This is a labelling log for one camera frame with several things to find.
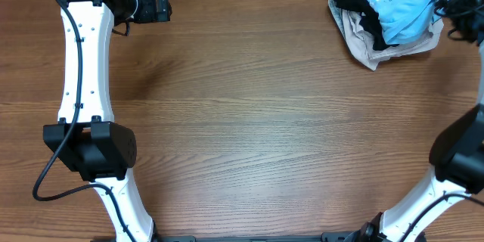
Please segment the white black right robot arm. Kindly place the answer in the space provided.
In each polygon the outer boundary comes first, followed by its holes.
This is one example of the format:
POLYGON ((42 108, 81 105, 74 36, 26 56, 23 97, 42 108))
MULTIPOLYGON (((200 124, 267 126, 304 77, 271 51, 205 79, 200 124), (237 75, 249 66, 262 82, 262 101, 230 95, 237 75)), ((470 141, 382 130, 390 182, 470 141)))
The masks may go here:
MULTIPOLYGON (((448 18, 452 39, 483 46, 483 0, 436 0, 435 14, 448 18)), ((462 200, 482 205, 483 88, 476 105, 441 132, 429 155, 426 175, 394 207, 378 213, 347 241, 423 241, 424 231, 447 209, 462 200)))

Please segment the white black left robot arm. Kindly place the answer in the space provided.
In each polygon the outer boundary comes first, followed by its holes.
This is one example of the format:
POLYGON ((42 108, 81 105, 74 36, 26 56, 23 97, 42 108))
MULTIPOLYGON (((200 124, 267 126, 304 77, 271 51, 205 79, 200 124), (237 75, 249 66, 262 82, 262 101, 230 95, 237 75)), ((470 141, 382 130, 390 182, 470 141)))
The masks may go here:
POLYGON ((135 134, 116 123, 110 101, 109 50, 119 25, 170 19, 169 0, 55 0, 65 34, 64 90, 57 122, 43 128, 52 160, 93 189, 117 241, 159 241, 134 177, 135 134))

